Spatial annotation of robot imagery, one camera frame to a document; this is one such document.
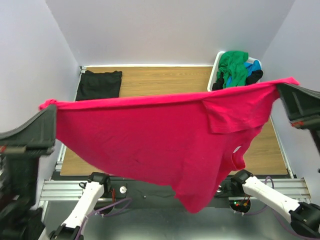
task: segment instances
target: wooden table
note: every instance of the wooden table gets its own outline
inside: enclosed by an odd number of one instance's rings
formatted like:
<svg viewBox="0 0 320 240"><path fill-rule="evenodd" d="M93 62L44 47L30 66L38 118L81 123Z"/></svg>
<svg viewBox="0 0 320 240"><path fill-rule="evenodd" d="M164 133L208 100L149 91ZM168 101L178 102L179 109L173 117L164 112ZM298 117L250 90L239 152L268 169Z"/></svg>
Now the wooden table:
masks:
<svg viewBox="0 0 320 240"><path fill-rule="evenodd" d="M122 71L120 97L207 90L212 67L88 67L94 73ZM255 175L286 175L287 169L272 122L269 120L244 155L246 169ZM62 176L87 176L101 172L67 148Z"/></svg>

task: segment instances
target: blue garment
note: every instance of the blue garment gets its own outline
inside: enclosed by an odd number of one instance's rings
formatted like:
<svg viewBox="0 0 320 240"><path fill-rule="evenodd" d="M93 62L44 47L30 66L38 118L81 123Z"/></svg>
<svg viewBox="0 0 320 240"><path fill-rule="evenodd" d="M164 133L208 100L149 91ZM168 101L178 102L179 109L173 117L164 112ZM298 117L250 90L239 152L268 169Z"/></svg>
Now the blue garment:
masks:
<svg viewBox="0 0 320 240"><path fill-rule="evenodd" d="M253 71L261 70L261 66L258 60L254 60L253 63L245 62L244 63L245 68L248 70L248 77L252 74ZM232 76L228 78L228 81L226 82L226 86L228 87L232 81Z"/></svg>

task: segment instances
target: white wall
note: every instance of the white wall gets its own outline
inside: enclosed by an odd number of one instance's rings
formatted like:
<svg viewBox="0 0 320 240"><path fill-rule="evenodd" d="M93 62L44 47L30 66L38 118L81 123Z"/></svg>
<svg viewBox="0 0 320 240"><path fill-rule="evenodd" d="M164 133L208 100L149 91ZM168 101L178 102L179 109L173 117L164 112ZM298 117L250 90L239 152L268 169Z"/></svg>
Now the white wall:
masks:
<svg viewBox="0 0 320 240"><path fill-rule="evenodd" d="M264 80L293 76L301 86L320 91L320 1L296 0L261 62ZM320 156L309 131L290 126L281 101L272 110L275 128L299 178L304 177L312 201L320 205Z"/></svg>
<svg viewBox="0 0 320 240"><path fill-rule="evenodd" d="M261 59L294 0L46 0L80 65Z"/></svg>
<svg viewBox="0 0 320 240"><path fill-rule="evenodd" d="M46 99L73 100L75 60L44 0L1 0L0 132L20 126ZM61 144L40 160L38 185L53 172Z"/></svg>

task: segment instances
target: white basket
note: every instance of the white basket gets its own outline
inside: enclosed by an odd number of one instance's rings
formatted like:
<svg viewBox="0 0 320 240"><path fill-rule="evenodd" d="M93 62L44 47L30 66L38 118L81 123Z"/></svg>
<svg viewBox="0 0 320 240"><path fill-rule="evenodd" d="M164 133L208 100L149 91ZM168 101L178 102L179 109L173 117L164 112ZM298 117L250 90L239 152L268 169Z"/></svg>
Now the white basket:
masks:
<svg viewBox="0 0 320 240"><path fill-rule="evenodd" d="M214 64L213 64L213 67L212 67L212 71L211 71L211 75L210 75L210 79L209 79L209 83L208 83L208 87L207 87L207 90L208 92L211 92L212 91L212 86L214 85L214 83L217 81L217 72L219 70L219 61L220 61L220 58L222 56L222 54L224 54L225 51L220 51L218 52L218 54L216 55L216 58L214 60ZM255 59L255 58L252 58L252 57L249 57L248 60L246 61L247 63L250 63L250 64L253 64L255 60L258 60L258 59Z"/></svg>

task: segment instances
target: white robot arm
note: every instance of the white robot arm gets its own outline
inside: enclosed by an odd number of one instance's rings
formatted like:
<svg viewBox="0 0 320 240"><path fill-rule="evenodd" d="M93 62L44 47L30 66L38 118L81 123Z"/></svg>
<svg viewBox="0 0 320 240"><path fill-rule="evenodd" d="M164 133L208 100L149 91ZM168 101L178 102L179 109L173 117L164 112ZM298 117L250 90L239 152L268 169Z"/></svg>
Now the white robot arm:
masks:
<svg viewBox="0 0 320 240"><path fill-rule="evenodd" d="M300 236L320 238L320 207L299 202L262 183L252 173L241 170L231 178L233 194L252 196L265 203L288 221Z"/></svg>

